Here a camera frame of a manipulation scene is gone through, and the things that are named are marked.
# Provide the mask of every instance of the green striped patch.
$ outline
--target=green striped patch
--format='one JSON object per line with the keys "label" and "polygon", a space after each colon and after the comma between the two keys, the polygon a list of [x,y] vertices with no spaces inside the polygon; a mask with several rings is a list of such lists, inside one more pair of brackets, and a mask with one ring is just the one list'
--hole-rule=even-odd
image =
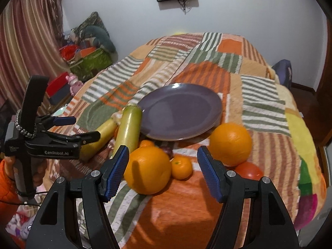
{"label": "green striped patch", "polygon": [[242,122],[248,129],[290,136],[285,102],[279,99],[273,80],[241,76]]}
{"label": "green striped patch", "polygon": [[174,75],[174,72],[178,69],[185,57],[180,57],[177,61],[174,61],[172,64],[166,66],[162,70],[156,72],[149,81],[145,82],[138,92],[132,97],[130,103],[137,104],[144,96],[150,92],[161,88],[167,83],[171,77]]}
{"label": "green striped patch", "polygon": [[200,51],[215,50],[220,43],[221,37],[222,33],[205,33],[197,49]]}
{"label": "green striped patch", "polygon": [[242,122],[248,129],[290,136],[285,116],[285,102],[282,100],[243,101]]}
{"label": "green striped patch", "polygon": [[205,61],[217,64],[219,67],[230,73],[238,74],[242,64],[242,56],[234,53],[222,53],[215,50],[197,50],[191,58],[191,62],[195,63],[202,63]]}
{"label": "green striped patch", "polygon": [[129,80],[121,83],[85,108],[76,124],[88,131],[96,130],[113,113],[122,110],[138,89],[139,87]]}
{"label": "green striped patch", "polygon": [[135,59],[132,56],[127,56],[117,64],[112,65],[99,74],[82,98],[89,103],[95,102],[105,93],[128,80],[143,61],[144,59]]}
{"label": "green striped patch", "polygon": [[273,80],[241,75],[243,101],[279,100],[278,91]]}
{"label": "green striped patch", "polygon": [[156,46],[148,55],[149,58],[159,61],[173,62],[174,60],[186,55],[187,52],[174,47],[163,45]]}
{"label": "green striped patch", "polygon": [[[122,181],[117,195],[105,203],[105,210],[120,247],[124,246],[134,230],[145,205],[151,196],[137,194]],[[89,238],[84,218],[82,199],[76,201],[80,233]]]}

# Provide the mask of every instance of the hand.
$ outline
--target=hand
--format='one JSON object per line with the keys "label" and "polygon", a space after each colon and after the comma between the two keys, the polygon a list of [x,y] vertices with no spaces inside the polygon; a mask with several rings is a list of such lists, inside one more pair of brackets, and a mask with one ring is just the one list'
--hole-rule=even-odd
{"label": "hand", "polygon": [[[15,156],[5,157],[5,172],[10,179],[15,179],[13,166],[15,164]],[[38,187],[43,183],[47,161],[44,160],[37,168],[37,173],[33,176],[34,186]]]}

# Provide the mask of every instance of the yellow cucumber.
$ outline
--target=yellow cucumber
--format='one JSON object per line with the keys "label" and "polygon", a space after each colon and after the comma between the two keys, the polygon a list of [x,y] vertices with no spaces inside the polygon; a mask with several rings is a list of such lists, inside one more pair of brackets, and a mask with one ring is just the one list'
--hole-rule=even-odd
{"label": "yellow cucumber", "polygon": [[109,156],[111,154],[114,155],[121,145],[126,145],[129,153],[137,149],[139,133],[141,131],[141,120],[142,110],[139,106],[130,104],[124,108],[114,150]]}
{"label": "yellow cucumber", "polygon": [[100,140],[92,142],[87,145],[83,145],[80,152],[80,160],[88,162],[98,151],[105,146],[107,142],[114,136],[114,132],[117,128],[117,123],[112,118],[108,119],[96,131],[100,133]]}

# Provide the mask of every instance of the blue gripper pad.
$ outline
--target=blue gripper pad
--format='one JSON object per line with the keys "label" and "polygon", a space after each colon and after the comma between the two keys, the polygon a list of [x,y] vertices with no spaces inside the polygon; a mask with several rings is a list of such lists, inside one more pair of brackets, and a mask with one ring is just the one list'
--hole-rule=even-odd
{"label": "blue gripper pad", "polygon": [[76,118],[74,116],[56,117],[53,120],[53,125],[54,126],[73,125],[75,123],[76,123]]}
{"label": "blue gripper pad", "polygon": [[200,165],[200,169],[202,170],[205,182],[209,188],[210,194],[219,203],[221,203],[222,193],[220,188],[220,180],[202,147],[197,150],[197,160],[198,164]]}
{"label": "blue gripper pad", "polygon": [[126,170],[129,162],[129,149],[124,145],[120,146],[114,158],[109,160],[116,160],[116,163],[110,172],[106,171],[104,173],[104,175],[107,175],[107,172],[109,172],[105,184],[104,200],[106,201],[104,202],[110,201],[111,198],[115,197],[117,193],[124,171]]}

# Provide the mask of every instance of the wooden floor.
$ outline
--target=wooden floor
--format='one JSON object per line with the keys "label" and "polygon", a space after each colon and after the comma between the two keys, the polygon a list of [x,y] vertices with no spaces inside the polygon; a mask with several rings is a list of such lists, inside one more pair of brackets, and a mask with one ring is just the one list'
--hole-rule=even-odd
{"label": "wooden floor", "polygon": [[[317,148],[332,129],[332,119],[320,107],[316,97],[311,92],[295,88],[291,88],[290,90],[298,106],[298,110],[303,114],[304,122],[306,123]],[[322,167],[322,161],[318,149],[317,154],[320,161],[319,163]]]}

